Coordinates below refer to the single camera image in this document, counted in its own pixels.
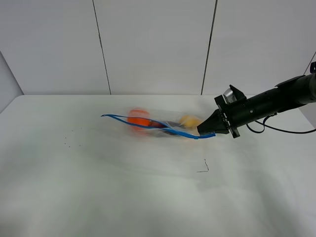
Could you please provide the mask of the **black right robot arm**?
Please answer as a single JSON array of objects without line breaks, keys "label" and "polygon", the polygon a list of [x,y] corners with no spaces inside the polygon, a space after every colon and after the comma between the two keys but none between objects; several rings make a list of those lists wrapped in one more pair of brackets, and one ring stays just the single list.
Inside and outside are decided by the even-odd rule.
[{"label": "black right robot arm", "polygon": [[215,98],[218,106],[213,114],[197,126],[200,135],[209,133],[240,136],[238,128],[277,113],[302,107],[316,101],[316,75],[298,76],[275,88],[247,98],[230,85],[223,95]]}]

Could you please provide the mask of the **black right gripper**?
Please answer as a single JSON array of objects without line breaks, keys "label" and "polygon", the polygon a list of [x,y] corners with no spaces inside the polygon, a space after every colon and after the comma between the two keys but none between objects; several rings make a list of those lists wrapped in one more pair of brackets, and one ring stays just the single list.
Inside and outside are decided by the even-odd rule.
[{"label": "black right gripper", "polygon": [[243,92],[236,87],[229,85],[229,88],[234,92],[236,101],[227,104],[223,95],[215,98],[215,103],[218,106],[212,115],[202,122],[198,127],[198,133],[200,136],[216,136],[217,134],[229,134],[233,138],[240,136],[238,126],[235,125],[235,114],[237,113],[238,106],[247,100]]}]

